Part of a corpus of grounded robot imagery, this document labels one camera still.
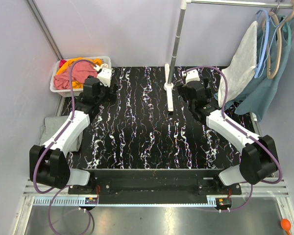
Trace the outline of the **grey t shirt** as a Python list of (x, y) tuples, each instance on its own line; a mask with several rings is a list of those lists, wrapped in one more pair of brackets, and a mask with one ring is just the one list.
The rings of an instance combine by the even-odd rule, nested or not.
[[(48, 141), (67, 120), (68, 116), (46, 117), (45, 124), (41, 126), (41, 139), (39, 145), (43, 145)], [(83, 133), (80, 133), (77, 139), (69, 148), (69, 152), (78, 152), (82, 143)]]

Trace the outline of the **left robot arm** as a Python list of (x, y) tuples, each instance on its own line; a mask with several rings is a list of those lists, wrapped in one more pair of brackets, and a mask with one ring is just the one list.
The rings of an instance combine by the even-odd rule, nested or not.
[(34, 145), (29, 151), (30, 180), (38, 193), (38, 184), (51, 189), (63, 189), (66, 186), (88, 186), (90, 172), (71, 169), (66, 155), (74, 141), (83, 133), (99, 113), (99, 107), (105, 102), (115, 102), (118, 85), (105, 86), (98, 78), (88, 76), (83, 92), (72, 101), (72, 111), (60, 129), (43, 145)]

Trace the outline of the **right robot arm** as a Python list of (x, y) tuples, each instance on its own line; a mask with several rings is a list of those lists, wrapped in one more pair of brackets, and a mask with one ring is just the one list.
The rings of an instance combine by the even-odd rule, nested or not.
[(222, 170), (217, 180), (224, 187), (247, 182), (255, 185), (279, 170), (278, 156), (272, 137), (259, 136), (243, 128), (211, 101), (211, 91), (203, 81), (177, 86), (195, 120), (221, 134), (240, 153), (236, 166)]

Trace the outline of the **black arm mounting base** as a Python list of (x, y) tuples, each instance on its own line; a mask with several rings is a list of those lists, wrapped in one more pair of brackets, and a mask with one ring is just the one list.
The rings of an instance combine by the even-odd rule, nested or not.
[(72, 195), (99, 194), (99, 205), (208, 205), (208, 196), (241, 195), (238, 183), (222, 186), (219, 169), (93, 169), (88, 186), (73, 186)]

